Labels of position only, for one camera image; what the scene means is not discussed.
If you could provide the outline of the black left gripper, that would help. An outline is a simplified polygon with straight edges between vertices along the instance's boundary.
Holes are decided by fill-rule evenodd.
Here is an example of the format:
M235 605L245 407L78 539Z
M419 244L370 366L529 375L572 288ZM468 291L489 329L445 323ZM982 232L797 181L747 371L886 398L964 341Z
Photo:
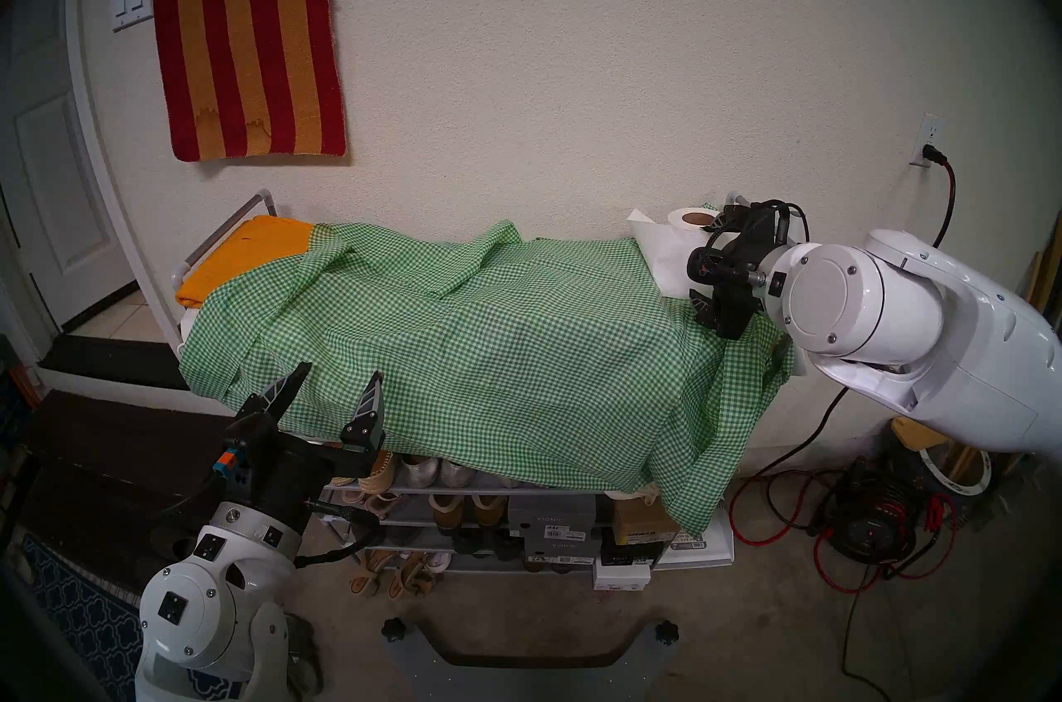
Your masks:
M311 362L299 362L263 392L250 394L233 423L233 448L245 453L249 466L245 484L233 487L233 502L278 520L299 535L324 511L316 498L326 484L335 477L369 475L386 442L382 372L373 373L352 418L341 428L340 442L316 444L281 431L279 420L311 369Z

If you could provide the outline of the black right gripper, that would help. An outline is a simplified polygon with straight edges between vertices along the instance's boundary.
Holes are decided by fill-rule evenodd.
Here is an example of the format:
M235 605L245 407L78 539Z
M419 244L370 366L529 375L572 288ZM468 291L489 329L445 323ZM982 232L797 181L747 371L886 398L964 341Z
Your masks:
M784 201L729 203L720 217L720 233L736 236L720 245L721 236L690 252L687 277L709 291L690 289L693 318L725 340L739 340L751 319L765 310L755 289L766 256L789 244L789 205Z

